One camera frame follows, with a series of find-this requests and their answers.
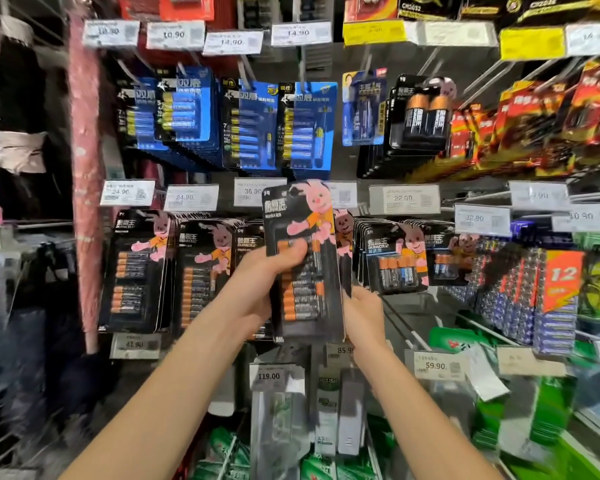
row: yellow price tag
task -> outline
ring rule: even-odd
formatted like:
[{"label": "yellow price tag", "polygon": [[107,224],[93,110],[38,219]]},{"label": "yellow price tag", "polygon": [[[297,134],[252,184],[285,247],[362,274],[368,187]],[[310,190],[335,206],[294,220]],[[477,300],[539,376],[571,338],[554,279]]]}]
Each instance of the yellow price tag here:
[{"label": "yellow price tag", "polygon": [[407,41],[407,33],[404,30],[404,22],[402,20],[344,23],[342,26],[342,37],[344,45]]},{"label": "yellow price tag", "polygon": [[504,61],[545,61],[566,56],[560,27],[505,29],[500,32],[500,58]]}]

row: forearm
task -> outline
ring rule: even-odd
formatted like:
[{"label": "forearm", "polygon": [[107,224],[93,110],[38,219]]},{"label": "forearm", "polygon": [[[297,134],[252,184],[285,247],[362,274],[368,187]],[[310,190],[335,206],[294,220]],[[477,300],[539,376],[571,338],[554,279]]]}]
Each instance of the forearm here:
[{"label": "forearm", "polygon": [[356,362],[418,480],[500,479],[389,348],[371,346],[356,351]]},{"label": "forearm", "polygon": [[168,480],[242,346],[239,320],[215,300],[62,480]]}]

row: person's left hand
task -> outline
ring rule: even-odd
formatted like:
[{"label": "person's left hand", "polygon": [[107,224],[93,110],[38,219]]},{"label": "person's left hand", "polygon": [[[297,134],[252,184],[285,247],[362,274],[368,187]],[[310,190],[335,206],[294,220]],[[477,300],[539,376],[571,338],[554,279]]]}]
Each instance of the person's left hand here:
[{"label": "person's left hand", "polygon": [[224,313],[240,320],[252,336],[271,317],[269,290],[277,275],[302,262],[307,251],[304,239],[295,239],[293,245],[276,256],[267,256],[266,249],[248,252],[216,299]]}]

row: person's right arm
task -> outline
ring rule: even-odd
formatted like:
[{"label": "person's right arm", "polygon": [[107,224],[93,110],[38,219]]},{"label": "person's right arm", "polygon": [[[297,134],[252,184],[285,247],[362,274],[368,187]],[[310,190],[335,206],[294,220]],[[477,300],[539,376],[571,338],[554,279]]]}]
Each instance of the person's right arm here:
[{"label": "person's right arm", "polygon": [[417,480],[502,480],[387,346],[382,300],[354,287],[352,298],[344,298],[344,316],[356,364]]}]

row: orange label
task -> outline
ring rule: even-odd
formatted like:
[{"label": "orange label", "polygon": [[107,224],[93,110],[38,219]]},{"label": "orange label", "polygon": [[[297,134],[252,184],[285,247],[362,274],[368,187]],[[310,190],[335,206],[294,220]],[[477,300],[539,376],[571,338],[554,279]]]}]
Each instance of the orange label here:
[{"label": "orange label", "polygon": [[543,313],[565,306],[582,284],[581,251],[547,251],[544,272]]}]

